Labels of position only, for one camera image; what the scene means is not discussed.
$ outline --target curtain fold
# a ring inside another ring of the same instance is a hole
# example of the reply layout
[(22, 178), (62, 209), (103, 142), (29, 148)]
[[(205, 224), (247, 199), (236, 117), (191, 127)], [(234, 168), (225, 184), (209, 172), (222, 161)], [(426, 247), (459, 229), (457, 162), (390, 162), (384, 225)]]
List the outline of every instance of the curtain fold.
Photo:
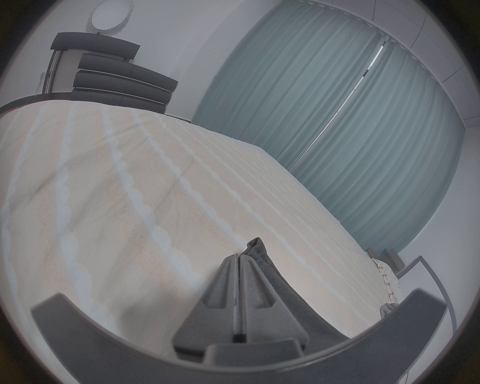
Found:
[(273, 9), (214, 79), (193, 123), (297, 162), (292, 174), (363, 249), (400, 252), (442, 201), (464, 128), (441, 86), (399, 44), (342, 12)]

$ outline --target bed sheet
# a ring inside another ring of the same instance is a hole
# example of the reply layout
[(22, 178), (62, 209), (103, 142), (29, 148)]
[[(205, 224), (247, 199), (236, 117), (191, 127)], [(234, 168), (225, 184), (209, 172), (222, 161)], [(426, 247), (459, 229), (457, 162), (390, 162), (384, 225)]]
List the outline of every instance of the bed sheet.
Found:
[(390, 302), (376, 265), (262, 149), (190, 123), (89, 102), (0, 120), (4, 310), (31, 350), (75, 379), (37, 329), (56, 292), (109, 331), (173, 357), (170, 339), (222, 260), (260, 237), (290, 285), (352, 337)]

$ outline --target beige bedspread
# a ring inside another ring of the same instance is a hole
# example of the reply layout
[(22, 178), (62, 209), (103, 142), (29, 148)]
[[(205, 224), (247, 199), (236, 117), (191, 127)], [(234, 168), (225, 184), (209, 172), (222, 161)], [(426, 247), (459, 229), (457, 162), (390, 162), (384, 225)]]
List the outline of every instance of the beige bedspread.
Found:
[(64, 382), (30, 308), (63, 292), (113, 333), (170, 338), (221, 261), (260, 237), (280, 273), (354, 336), (390, 302), (340, 223), (262, 149), (152, 112), (48, 101), (0, 119), (2, 305)]

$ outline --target striped bed sheet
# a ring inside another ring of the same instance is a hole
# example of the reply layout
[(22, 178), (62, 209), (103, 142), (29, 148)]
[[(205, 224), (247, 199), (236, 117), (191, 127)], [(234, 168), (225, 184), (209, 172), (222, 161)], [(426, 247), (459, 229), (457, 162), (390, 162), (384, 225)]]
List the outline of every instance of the striped bed sheet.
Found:
[(173, 357), (222, 260), (260, 237), (290, 285), (352, 337), (390, 302), (376, 265), (264, 150), (172, 117), (65, 100), (0, 119), (4, 311), (64, 383), (30, 309), (64, 293), (109, 331)]

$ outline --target bed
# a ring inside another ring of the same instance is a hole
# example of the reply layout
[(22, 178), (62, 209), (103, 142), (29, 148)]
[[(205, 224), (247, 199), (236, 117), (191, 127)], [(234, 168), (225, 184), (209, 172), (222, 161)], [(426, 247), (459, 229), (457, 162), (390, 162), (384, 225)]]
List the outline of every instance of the bed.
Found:
[(30, 309), (56, 292), (172, 357), (222, 260), (260, 237), (289, 284), (348, 337), (391, 302), (377, 265), (264, 150), (154, 112), (51, 100), (0, 119), (0, 298), (30, 350), (75, 379)]

